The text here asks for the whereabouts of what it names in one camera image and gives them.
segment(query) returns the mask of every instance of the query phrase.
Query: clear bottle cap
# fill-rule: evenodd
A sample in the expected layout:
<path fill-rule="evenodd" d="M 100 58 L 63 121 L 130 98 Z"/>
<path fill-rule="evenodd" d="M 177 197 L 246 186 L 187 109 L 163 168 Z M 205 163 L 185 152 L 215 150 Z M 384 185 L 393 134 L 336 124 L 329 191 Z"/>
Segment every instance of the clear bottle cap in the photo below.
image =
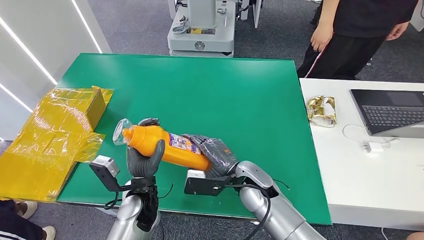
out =
<path fill-rule="evenodd" d="M 123 145 L 128 143 L 129 139 L 123 135 L 123 130 L 131 130 L 133 124 L 127 118 L 121 119 L 115 127 L 113 132 L 113 143 L 115 145 Z"/>

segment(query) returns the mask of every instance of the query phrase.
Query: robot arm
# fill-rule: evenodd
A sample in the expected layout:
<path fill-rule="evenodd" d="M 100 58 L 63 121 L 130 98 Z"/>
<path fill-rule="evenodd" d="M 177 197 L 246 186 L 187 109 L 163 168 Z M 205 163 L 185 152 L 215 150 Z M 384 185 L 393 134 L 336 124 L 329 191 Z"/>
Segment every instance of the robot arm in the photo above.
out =
<path fill-rule="evenodd" d="M 224 188 L 238 191 L 241 203 L 275 240 L 325 240 L 293 207 L 273 179 L 250 161 L 237 162 L 220 139 L 185 135 L 210 160 L 213 174 L 188 170 L 186 194 L 218 195 Z"/>
<path fill-rule="evenodd" d="M 157 119 L 152 123 L 150 118 L 147 122 L 159 124 Z M 217 196 L 224 188 L 234 188 L 238 191 L 241 203 L 260 221 L 246 239 L 263 226 L 275 240 L 325 240 L 293 207 L 273 179 L 256 164 L 250 161 L 238 162 L 220 139 L 200 135 L 185 137 L 201 149 L 211 162 L 211 168 L 207 172 L 189 169 L 184 193 Z M 151 238 L 160 221 L 154 174 L 164 154 L 163 148 L 163 140 L 158 141 L 155 154 L 150 158 L 129 148 L 127 167 L 133 178 L 125 186 L 118 185 L 115 177 L 119 170 L 113 159 L 99 156 L 90 163 L 94 173 L 109 191 L 125 191 L 108 240 Z"/>
<path fill-rule="evenodd" d="M 199 171 L 188 172 L 186 194 L 216 196 L 225 187 L 235 188 L 244 207 L 263 222 L 263 227 L 275 240 L 325 240 L 293 207 L 272 178 L 253 162 L 237 163 L 230 179 L 208 178 Z"/>

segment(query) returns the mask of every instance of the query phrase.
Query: laptop keyboard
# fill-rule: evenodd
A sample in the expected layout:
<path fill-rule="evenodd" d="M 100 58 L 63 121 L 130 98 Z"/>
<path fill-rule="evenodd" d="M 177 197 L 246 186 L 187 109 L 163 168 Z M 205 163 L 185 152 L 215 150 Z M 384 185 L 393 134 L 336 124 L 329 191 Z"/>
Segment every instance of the laptop keyboard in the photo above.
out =
<path fill-rule="evenodd" d="M 403 127 L 424 121 L 422 107 L 362 106 L 371 126 Z"/>

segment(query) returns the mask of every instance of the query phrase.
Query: black shirt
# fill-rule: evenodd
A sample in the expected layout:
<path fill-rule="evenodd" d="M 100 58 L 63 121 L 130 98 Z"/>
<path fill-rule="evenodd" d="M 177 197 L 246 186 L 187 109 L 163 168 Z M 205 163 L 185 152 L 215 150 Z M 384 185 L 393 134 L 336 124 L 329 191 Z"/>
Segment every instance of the black shirt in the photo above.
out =
<path fill-rule="evenodd" d="M 334 18 L 336 34 L 356 38 L 387 36 L 411 20 L 418 0 L 340 0 Z"/>

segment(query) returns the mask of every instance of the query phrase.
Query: yellow plastic bag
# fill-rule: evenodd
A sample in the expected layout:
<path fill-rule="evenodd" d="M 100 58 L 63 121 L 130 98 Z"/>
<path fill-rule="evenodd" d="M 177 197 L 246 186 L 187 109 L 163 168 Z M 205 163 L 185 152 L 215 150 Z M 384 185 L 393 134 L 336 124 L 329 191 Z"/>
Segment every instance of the yellow plastic bag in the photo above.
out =
<path fill-rule="evenodd" d="M 0 197 L 55 201 L 76 162 L 96 157 L 105 136 L 93 129 L 112 93 L 98 87 L 47 93 L 0 156 Z"/>

